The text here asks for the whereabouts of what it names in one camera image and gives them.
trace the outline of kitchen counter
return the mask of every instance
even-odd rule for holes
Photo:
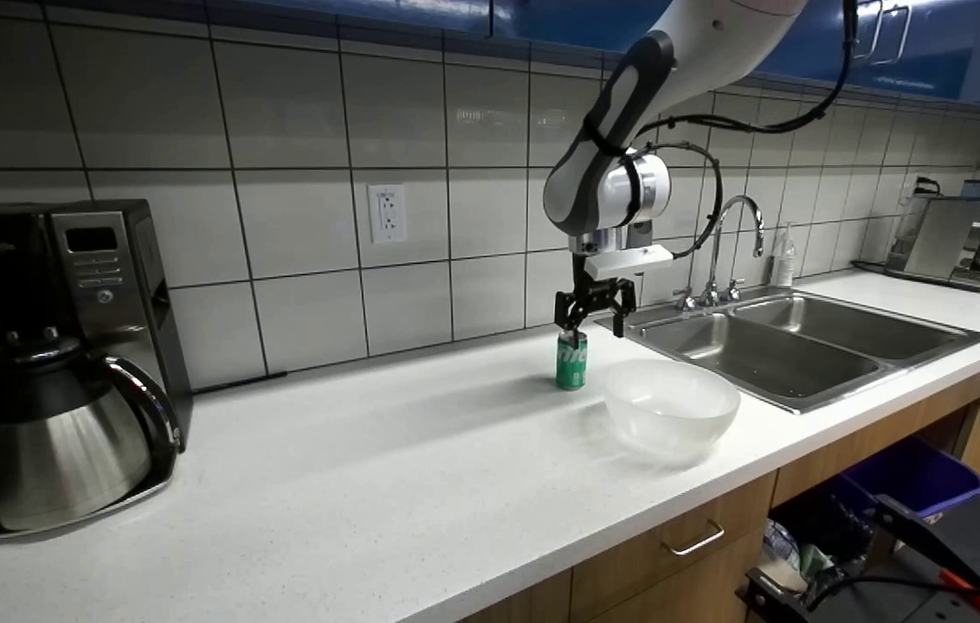
[[[980,331],[980,293],[847,274],[800,291]],[[591,330],[508,336],[198,397],[177,482],[54,539],[0,545],[0,619],[458,619],[980,372],[980,347],[811,414],[750,394],[684,471],[605,433]]]

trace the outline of kitchen faucet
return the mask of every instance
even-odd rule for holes
[[[753,256],[763,256],[763,208],[759,208],[759,200],[753,199],[749,199],[749,195],[734,195],[723,208],[720,208],[720,216],[718,216],[718,231],[712,231],[712,242],[711,242],[711,269],[705,269],[705,286],[702,286],[702,305],[720,305],[720,302],[736,302],[736,276],[726,284],[726,291],[720,291],[718,286],[718,267],[720,267],[720,245],[723,245],[723,216],[730,212],[730,208],[749,208],[750,212],[750,217],[753,217]]]

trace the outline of sink basin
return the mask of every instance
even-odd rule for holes
[[[684,314],[644,312],[627,321],[627,336],[789,413],[980,343],[969,330],[794,291]]]
[[[875,357],[890,367],[913,367],[980,343],[980,331],[920,317],[868,312],[807,293],[753,298],[730,308],[734,317],[774,326],[795,336]]]
[[[800,413],[816,407],[887,372],[874,357],[759,321],[742,321],[723,312],[636,326],[629,336],[668,357],[711,367],[765,403]]]

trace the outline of wall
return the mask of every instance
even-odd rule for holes
[[[202,387],[550,321],[563,238],[541,179],[598,68],[0,5],[0,200],[149,199]],[[684,105],[749,120],[815,98],[734,88]],[[781,139],[678,128],[794,227],[800,274],[882,256],[913,172],[980,172],[980,116],[847,98]],[[655,226],[702,226],[700,162],[668,158]],[[403,185],[407,242],[374,245],[367,191]],[[702,286],[705,256],[639,276],[659,302]],[[720,284],[765,281],[749,217],[723,227]]]

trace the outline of carafe handle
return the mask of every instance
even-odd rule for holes
[[[113,387],[137,413],[137,421],[142,421],[142,433],[144,433],[144,443],[149,443],[149,456],[152,456],[152,471],[171,478],[172,463],[177,463],[177,451],[180,451],[180,431],[177,431],[177,413],[172,413],[167,391],[128,361],[102,357],[102,367],[108,367],[108,376],[113,382]]]

